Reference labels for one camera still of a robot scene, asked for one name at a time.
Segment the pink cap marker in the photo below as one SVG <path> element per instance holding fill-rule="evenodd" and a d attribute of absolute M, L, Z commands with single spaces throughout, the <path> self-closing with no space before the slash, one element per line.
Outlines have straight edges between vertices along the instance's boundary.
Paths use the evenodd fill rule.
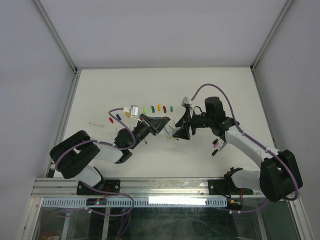
<path fill-rule="evenodd" d="M 167 127 L 168 129 L 170 129 L 171 131 L 173 131 L 173 132 L 175 132 L 175 131 L 177 130 L 177 128 L 176 128 L 175 126 L 172 126 L 170 123 L 168 123 L 168 124 L 166 125 L 166 127 Z"/>

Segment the yellow cap marker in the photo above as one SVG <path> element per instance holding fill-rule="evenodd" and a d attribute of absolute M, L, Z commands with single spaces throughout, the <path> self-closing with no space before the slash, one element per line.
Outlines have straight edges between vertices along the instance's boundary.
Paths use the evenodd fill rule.
<path fill-rule="evenodd" d="M 171 140 L 174 140 L 175 141 L 175 137 L 173 137 L 170 133 L 167 134 L 167 137 Z"/>

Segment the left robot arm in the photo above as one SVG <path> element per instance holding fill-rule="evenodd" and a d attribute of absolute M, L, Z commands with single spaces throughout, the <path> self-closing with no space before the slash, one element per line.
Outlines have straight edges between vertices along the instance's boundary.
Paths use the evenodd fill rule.
<path fill-rule="evenodd" d="M 167 116 L 150 117 L 142 113 L 133 130 L 124 126 L 118 131 L 114 143 L 92 139 L 86 131 L 80 130 L 53 147 L 49 156 L 55 163 L 55 170 L 61 173 L 64 179 L 83 182 L 97 195 L 105 188 L 104 176 L 96 167 L 91 166 L 90 162 L 93 159 L 113 164 L 126 162 L 133 154 L 131 150 L 148 135 L 158 135 L 169 121 Z"/>

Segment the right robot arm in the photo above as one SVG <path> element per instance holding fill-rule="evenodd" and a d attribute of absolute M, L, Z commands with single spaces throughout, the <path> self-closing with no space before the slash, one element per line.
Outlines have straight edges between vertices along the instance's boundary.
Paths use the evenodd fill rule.
<path fill-rule="evenodd" d="M 204 104 L 205 111 L 196 114 L 191 99 L 185 97 L 182 100 L 185 113 L 176 123 L 177 131 L 173 137 L 189 140 L 197 129 L 208 128 L 216 136 L 213 144 L 215 153 L 226 144 L 231 144 L 259 167 L 258 171 L 232 167 L 224 174 L 223 187 L 226 192 L 234 194 L 240 189 L 261 191 L 275 203 L 303 186 L 295 155 L 291 151 L 264 146 L 244 130 L 239 130 L 239 123 L 226 116 L 218 97 L 208 97 Z"/>

